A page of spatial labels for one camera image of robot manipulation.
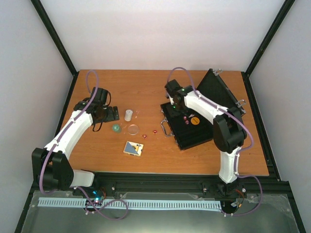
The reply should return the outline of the yellow big blind button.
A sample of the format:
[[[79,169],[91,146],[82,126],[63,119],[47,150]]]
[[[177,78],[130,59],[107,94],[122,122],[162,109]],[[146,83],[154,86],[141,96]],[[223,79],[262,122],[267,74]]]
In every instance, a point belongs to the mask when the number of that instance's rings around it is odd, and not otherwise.
[[[192,117],[190,119],[190,122],[193,124],[193,125],[198,125],[200,123],[200,119],[198,117]]]

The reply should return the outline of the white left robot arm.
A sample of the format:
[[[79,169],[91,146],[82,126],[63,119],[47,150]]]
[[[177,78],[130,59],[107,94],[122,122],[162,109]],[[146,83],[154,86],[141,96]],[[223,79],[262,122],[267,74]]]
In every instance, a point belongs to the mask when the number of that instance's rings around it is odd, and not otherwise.
[[[108,90],[93,88],[89,98],[74,106],[68,122],[55,138],[44,148],[34,149],[33,176],[42,194],[77,186],[83,186],[93,196],[100,192],[101,183],[94,179],[94,172],[74,170],[69,158],[87,129],[98,132],[103,123],[120,119],[118,108],[110,103],[111,93]]]

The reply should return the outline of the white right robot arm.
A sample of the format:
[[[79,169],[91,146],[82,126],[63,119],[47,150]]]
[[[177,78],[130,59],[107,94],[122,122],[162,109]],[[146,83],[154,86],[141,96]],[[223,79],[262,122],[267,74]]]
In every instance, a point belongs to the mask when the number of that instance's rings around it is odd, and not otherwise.
[[[220,151],[221,165],[218,192],[228,196],[235,189],[239,176],[240,150],[246,138],[246,129],[237,108],[227,108],[202,95],[192,86],[182,87],[176,80],[165,85],[171,105],[176,110],[192,109],[213,126],[213,141]]]

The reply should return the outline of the black poker set case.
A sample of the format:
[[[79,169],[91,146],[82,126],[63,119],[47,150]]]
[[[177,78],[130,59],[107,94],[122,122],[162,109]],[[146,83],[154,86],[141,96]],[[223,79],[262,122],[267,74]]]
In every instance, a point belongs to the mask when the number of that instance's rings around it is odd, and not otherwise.
[[[207,71],[197,88],[194,89],[221,106],[229,109],[237,108],[240,111],[241,117],[246,113],[220,75],[212,69]],[[175,138],[180,150],[187,150],[205,142],[213,141],[212,124],[196,111],[189,109],[186,114],[181,114],[173,110],[170,101],[162,104],[160,107],[165,117],[164,120],[171,129],[170,135]],[[195,117],[200,119],[198,125],[193,125],[190,122],[191,118],[188,117],[190,114],[195,114]],[[185,123],[186,120],[183,117],[187,117],[189,124]]]

